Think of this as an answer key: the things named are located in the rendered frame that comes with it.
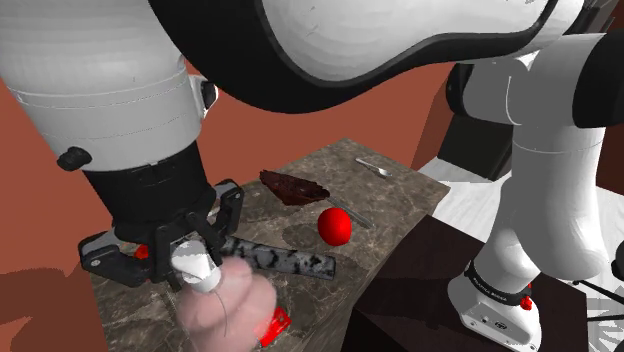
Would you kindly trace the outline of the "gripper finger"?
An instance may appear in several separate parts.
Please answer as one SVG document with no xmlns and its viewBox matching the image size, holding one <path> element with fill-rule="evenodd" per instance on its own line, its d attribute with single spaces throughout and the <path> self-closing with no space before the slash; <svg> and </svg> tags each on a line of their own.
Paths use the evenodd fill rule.
<svg viewBox="0 0 624 352">
<path fill-rule="evenodd" d="M 220 200 L 219 210 L 215 222 L 210 224 L 208 213 L 216 199 Z M 202 237 L 207 252 L 217 267 L 223 262 L 221 248 L 226 237 L 238 229 L 243 200 L 242 188 L 232 179 L 225 179 L 215 187 L 208 186 L 186 211 L 187 223 Z"/>
<path fill-rule="evenodd" d="M 167 282 L 173 292 L 182 288 L 171 266 L 171 242 L 151 231 L 142 238 L 123 239 L 115 227 L 78 243 L 81 267 L 90 273 L 137 288 Z"/>
</svg>

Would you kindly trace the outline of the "dark brown bread slice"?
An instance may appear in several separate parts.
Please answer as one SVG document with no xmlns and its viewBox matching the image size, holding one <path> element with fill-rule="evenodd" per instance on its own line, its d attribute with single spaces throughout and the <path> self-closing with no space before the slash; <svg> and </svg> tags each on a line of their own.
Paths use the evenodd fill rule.
<svg viewBox="0 0 624 352">
<path fill-rule="evenodd" d="M 263 170 L 259 178 L 287 206 L 307 205 L 330 196 L 330 192 L 318 183 L 291 175 Z"/>
</svg>

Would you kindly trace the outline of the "grey black marbled bar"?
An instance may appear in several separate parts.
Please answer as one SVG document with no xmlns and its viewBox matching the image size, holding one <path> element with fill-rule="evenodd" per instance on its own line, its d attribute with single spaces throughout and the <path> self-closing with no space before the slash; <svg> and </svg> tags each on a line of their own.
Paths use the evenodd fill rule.
<svg viewBox="0 0 624 352">
<path fill-rule="evenodd" d="M 282 249 L 227 236 L 220 249 L 225 256 L 245 260 L 253 269 L 302 275 L 332 280 L 336 274 L 336 259 L 332 256 Z"/>
</svg>

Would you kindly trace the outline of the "red apple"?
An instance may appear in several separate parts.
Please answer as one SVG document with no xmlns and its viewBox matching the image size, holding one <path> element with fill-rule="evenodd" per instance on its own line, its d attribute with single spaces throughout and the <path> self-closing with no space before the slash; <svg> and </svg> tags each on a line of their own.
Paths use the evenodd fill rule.
<svg viewBox="0 0 624 352">
<path fill-rule="evenodd" d="M 319 215 L 317 230 L 321 239 L 328 245 L 342 246 L 351 239 L 351 219 L 341 208 L 328 208 Z"/>
</svg>

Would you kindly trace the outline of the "pink bottle with white cap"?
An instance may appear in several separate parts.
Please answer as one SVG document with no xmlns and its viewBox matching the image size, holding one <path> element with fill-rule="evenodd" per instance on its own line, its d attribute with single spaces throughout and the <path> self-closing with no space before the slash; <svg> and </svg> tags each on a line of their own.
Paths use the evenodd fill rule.
<svg viewBox="0 0 624 352">
<path fill-rule="evenodd" d="M 184 352 L 251 352 L 274 314 L 272 284 L 243 259 L 216 265 L 196 240 L 174 249 L 171 266 L 184 281 L 176 304 L 190 340 Z"/>
</svg>

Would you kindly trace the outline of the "silver knife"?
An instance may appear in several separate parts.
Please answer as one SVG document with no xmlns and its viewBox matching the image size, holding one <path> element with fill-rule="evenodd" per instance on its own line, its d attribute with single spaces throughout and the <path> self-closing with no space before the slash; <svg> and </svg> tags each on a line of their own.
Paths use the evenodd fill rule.
<svg viewBox="0 0 624 352">
<path fill-rule="evenodd" d="M 328 197 L 327 201 L 330 202 L 335 207 L 338 207 L 344 210 L 354 221 L 356 221 L 363 228 L 372 229 L 375 227 L 374 223 L 371 220 L 367 219 L 366 217 L 359 214 L 358 212 L 352 210 L 344 202 L 341 202 L 340 200 L 334 197 Z"/>
</svg>

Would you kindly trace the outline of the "red flat tool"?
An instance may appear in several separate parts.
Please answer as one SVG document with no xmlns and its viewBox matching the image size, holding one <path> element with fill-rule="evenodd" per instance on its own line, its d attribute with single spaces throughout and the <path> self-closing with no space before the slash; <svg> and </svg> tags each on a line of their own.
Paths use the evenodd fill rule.
<svg viewBox="0 0 624 352">
<path fill-rule="evenodd" d="M 282 307 L 277 307 L 269 320 L 255 328 L 257 342 L 262 348 L 268 347 L 291 323 L 292 319 L 287 312 Z"/>
</svg>

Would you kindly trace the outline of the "silver fork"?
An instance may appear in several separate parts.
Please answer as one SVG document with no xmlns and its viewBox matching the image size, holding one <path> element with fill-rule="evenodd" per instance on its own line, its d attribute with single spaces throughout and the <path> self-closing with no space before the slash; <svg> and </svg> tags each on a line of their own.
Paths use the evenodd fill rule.
<svg viewBox="0 0 624 352">
<path fill-rule="evenodd" d="M 373 165 L 373 164 L 371 164 L 369 162 L 366 162 L 366 161 L 364 161 L 364 160 L 362 160 L 360 158 L 356 158 L 355 161 L 357 163 L 367 167 L 368 169 L 370 169 L 371 171 L 375 172 L 376 174 L 378 174 L 381 177 L 391 177 L 392 176 L 392 174 L 388 170 L 380 168 L 378 166 L 375 166 L 375 165 Z"/>
</svg>

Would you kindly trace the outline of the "dark robot stand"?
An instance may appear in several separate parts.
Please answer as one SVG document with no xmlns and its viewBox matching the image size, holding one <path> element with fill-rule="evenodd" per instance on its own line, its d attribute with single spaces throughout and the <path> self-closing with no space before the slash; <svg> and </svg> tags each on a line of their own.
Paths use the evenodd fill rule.
<svg viewBox="0 0 624 352">
<path fill-rule="evenodd" d="M 430 216 L 399 243 L 355 304 L 341 352 L 511 352 L 470 331 L 447 295 L 482 242 Z M 545 275 L 532 283 L 539 352 L 589 352 L 583 292 Z"/>
</svg>

